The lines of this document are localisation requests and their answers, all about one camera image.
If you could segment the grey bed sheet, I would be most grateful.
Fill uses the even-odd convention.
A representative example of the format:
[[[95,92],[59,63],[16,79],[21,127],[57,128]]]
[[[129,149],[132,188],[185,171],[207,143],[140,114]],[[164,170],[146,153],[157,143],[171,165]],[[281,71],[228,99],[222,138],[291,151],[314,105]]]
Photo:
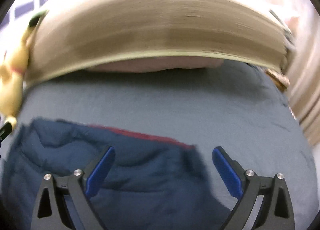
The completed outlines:
[[[19,121],[66,121],[159,136],[197,148],[212,196],[231,211],[214,165],[221,146],[259,175],[283,173],[296,229],[307,229],[318,212],[316,167],[310,146],[285,95],[254,66],[226,61],[215,69],[173,69],[121,74],[78,71],[27,90]],[[17,129],[4,141],[3,165]]]

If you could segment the pink pillow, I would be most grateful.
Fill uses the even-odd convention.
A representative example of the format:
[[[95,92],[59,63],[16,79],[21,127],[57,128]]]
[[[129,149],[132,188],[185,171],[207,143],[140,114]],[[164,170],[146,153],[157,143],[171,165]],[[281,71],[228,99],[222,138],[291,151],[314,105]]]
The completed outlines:
[[[89,67],[90,72],[149,73],[170,69],[217,68],[224,59],[200,56],[168,56],[129,59]]]

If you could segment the navy blue puffer jacket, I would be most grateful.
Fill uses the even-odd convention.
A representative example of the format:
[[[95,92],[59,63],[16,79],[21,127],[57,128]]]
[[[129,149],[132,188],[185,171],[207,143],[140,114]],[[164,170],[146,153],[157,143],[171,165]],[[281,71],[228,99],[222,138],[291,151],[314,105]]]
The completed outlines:
[[[1,196],[19,229],[29,229],[45,174],[68,176],[107,146],[114,165],[94,210],[108,229],[219,229],[229,209],[211,193],[197,148],[111,127],[35,119],[17,132],[3,165]]]

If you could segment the yellow Pikachu plush toy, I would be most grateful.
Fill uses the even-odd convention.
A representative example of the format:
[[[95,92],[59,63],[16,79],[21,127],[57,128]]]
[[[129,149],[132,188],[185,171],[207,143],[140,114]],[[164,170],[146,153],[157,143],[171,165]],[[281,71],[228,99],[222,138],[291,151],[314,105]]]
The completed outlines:
[[[10,124],[12,129],[17,124],[22,104],[24,76],[29,62],[28,41],[46,14],[44,10],[30,19],[26,30],[14,43],[13,49],[5,53],[1,63],[1,114],[4,124]]]

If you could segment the white wardrobe with purple panels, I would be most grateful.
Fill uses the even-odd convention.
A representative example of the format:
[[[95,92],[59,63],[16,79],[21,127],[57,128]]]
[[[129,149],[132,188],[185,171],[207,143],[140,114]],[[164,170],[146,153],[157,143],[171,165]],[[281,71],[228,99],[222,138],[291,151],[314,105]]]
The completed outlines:
[[[40,12],[46,2],[48,2],[48,0],[27,0],[26,2],[13,5],[1,22],[1,33],[20,30],[25,27],[27,21],[29,21],[33,15]]]

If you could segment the beige curtain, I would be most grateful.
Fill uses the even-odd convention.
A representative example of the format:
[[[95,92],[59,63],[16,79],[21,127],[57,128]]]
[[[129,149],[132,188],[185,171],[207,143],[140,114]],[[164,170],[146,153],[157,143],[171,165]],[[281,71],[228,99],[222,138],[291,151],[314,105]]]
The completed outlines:
[[[287,76],[287,96],[309,144],[319,144],[319,16],[297,32],[296,55]]]

